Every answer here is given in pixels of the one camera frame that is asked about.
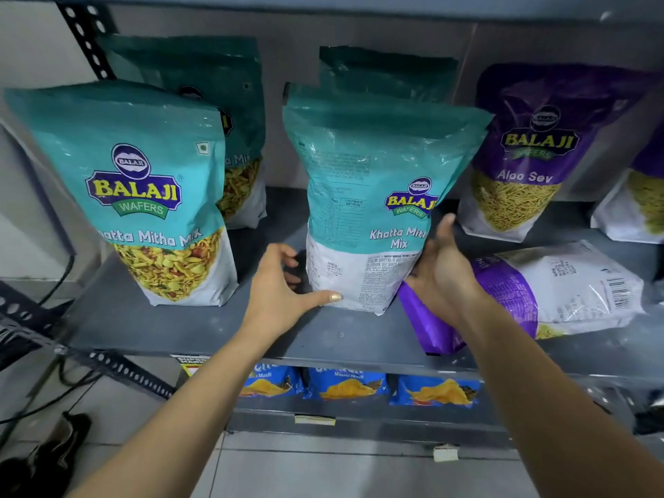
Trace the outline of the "person's right hand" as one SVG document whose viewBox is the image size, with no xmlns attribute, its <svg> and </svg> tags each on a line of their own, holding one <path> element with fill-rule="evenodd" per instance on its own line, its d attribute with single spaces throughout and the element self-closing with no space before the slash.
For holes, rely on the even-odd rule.
<svg viewBox="0 0 664 498">
<path fill-rule="evenodd" d="M 406 284 L 436 317 L 461 330 L 470 315 L 470 305 L 479 298 L 481 288 L 469 260 L 459 251 L 434 253 L 428 238 Z"/>
</svg>

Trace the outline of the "teal snack mix packet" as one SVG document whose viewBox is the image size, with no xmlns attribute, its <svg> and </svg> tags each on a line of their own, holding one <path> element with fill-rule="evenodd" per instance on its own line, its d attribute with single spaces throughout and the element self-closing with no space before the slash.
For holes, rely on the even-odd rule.
<svg viewBox="0 0 664 498">
<path fill-rule="evenodd" d="M 306 272 L 335 306 L 383 315 L 436 206 L 486 138 L 486 110 L 287 83 L 282 119 L 307 174 Z"/>
<path fill-rule="evenodd" d="M 12 114 L 150 304 L 220 307 L 238 287 L 220 111 L 122 80 L 6 89 Z"/>
<path fill-rule="evenodd" d="M 226 155 L 224 193 L 216 205 L 229 230 L 257 228 L 267 215 L 261 169 L 266 115 L 257 41 L 239 36 L 114 34 L 99 45 L 117 78 L 217 107 Z"/>
<path fill-rule="evenodd" d="M 327 90 L 444 103 L 455 84 L 458 61 L 378 52 L 351 46 L 322 46 L 320 85 Z"/>
</svg>

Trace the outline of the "person's right forearm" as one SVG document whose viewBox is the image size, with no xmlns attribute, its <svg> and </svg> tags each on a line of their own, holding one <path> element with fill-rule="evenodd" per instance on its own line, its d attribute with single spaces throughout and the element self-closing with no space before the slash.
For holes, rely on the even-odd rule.
<svg viewBox="0 0 664 498">
<path fill-rule="evenodd" d="M 542 498 L 664 498 L 664 463 L 602 411 L 484 292 L 452 303 Z"/>
</svg>

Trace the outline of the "black shoe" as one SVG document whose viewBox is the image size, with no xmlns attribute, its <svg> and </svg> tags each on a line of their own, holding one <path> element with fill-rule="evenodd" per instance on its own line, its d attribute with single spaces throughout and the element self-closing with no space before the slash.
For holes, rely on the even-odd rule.
<svg viewBox="0 0 664 498">
<path fill-rule="evenodd" d="M 89 415 L 63 412 L 29 455 L 0 461 L 0 498 L 64 498 L 91 426 Z"/>
</svg>

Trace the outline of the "purple sev snack packet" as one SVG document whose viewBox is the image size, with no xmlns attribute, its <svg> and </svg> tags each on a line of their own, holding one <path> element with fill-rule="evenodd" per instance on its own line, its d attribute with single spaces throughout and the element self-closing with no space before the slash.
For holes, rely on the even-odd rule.
<svg viewBox="0 0 664 498">
<path fill-rule="evenodd" d="M 613 241 L 664 244 L 664 118 L 595 207 L 590 227 Z"/>
<path fill-rule="evenodd" d="M 598 132 L 661 80 L 588 64 L 494 64 L 476 106 L 494 115 L 470 164 L 457 219 L 466 234 L 521 243 Z"/>
<path fill-rule="evenodd" d="M 643 308 L 643 279 L 581 240 L 472 258 L 481 291 L 535 340 L 628 326 Z M 399 299 L 425 352 L 467 345 L 407 284 Z"/>
</svg>

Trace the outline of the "person's left forearm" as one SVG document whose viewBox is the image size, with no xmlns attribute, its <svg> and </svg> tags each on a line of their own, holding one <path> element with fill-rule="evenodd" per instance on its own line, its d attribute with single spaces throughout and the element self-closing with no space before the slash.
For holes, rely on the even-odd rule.
<svg viewBox="0 0 664 498">
<path fill-rule="evenodd" d="M 288 330 L 246 321 L 138 430 L 66 498 L 190 498 L 250 371 Z"/>
</svg>

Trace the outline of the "blue chips packet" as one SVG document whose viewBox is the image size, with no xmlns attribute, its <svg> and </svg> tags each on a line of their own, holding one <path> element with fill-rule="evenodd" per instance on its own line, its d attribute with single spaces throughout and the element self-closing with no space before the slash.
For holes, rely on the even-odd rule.
<svg viewBox="0 0 664 498">
<path fill-rule="evenodd" d="M 471 408 L 482 386 L 478 380 L 399 375 L 388 402 L 393 406 Z"/>
<path fill-rule="evenodd" d="M 259 362 L 245 381 L 239 397 L 272 398 L 302 394 L 304 385 L 299 368 Z"/>
<path fill-rule="evenodd" d="M 389 393 L 387 376 L 346 368 L 308 368 L 303 398 L 354 400 Z"/>
</svg>

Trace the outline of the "grey metal shelf rack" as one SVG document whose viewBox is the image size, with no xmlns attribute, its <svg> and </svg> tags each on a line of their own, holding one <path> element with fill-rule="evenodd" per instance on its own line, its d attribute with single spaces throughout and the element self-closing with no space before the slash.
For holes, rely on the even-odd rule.
<svg viewBox="0 0 664 498">
<path fill-rule="evenodd" d="M 264 151 L 268 217 L 254 232 L 231 232 L 240 287 L 221 308 L 150 307 L 114 256 L 104 262 L 91 287 L 65 317 L 71 347 L 139 356 L 212 354 L 239 327 L 249 281 L 260 250 L 271 241 L 304 248 L 308 205 L 306 175 L 281 123 L 286 82 L 318 83 L 320 46 L 358 46 L 382 52 L 451 56 L 460 77 L 451 99 L 472 105 L 477 80 L 498 62 L 558 64 L 582 62 L 664 72 L 664 0 L 654 2 L 657 22 L 562 24 L 430 20 L 365 15 L 238 12 L 210 8 L 97 4 L 104 26 L 135 36 L 247 34 L 256 37 L 263 62 L 268 137 Z M 587 240 L 646 281 L 644 306 L 630 326 L 551 339 L 544 351 L 584 386 L 591 398 L 622 424 L 634 426 L 634 412 L 648 409 L 650 390 L 664 390 L 664 308 L 656 306 L 650 281 L 664 267 L 657 246 L 612 242 L 590 229 L 591 201 L 599 200 L 623 164 L 640 150 L 664 113 L 664 83 L 619 121 L 603 129 L 557 199 L 528 233 L 525 245 L 471 237 L 458 231 L 470 256 Z M 422 351 L 400 303 L 384 316 L 322 308 L 281 338 L 268 362 L 298 367 L 356 368 L 390 374 L 476 378 L 468 351 L 451 357 Z M 392 407 L 387 400 L 317 402 L 295 398 L 240 400 L 229 428 L 236 432 L 291 432 L 388 440 L 511 448 L 488 400 L 462 410 Z M 329 416 L 336 427 L 294 421 L 300 413 Z"/>
</svg>

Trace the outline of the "person's left hand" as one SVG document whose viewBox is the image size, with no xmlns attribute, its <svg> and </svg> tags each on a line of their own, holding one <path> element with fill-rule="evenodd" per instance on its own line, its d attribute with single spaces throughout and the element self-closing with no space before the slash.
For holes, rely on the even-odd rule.
<svg viewBox="0 0 664 498">
<path fill-rule="evenodd" d="M 273 343 L 306 313 L 296 289 L 301 279 L 284 269 L 298 267 L 296 251 L 285 243 L 269 243 L 252 278 L 240 333 Z"/>
</svg>

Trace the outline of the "black slotted metal frame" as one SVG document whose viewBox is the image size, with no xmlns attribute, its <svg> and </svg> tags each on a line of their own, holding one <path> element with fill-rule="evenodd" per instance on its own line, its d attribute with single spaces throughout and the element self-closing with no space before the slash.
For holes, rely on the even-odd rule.
<svg viewBox="0 0 664 498">
<path fill-rule="evenodd" d="M 12 337 L 50 349 L 103 376 L 168 400 L 175 388 L 114 351 L 77 349 L 56 340 L 60 317 L 0 281 L 0 346 Z"/>
</svg>

